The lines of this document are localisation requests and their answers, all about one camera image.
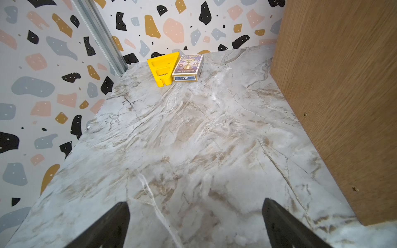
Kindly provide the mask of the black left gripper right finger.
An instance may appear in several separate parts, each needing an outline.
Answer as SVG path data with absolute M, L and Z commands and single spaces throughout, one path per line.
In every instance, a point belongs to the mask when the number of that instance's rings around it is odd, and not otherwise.
M 331 248 L 273 199 L 264 200 L 262 216 L 273 248 Z

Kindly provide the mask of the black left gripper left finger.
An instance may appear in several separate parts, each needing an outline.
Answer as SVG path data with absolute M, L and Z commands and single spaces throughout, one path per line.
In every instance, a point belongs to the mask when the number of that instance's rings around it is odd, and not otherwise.
M 127 202 L 118 202 L 66 247 L 122 248 L 129 221 L 130 211 Z

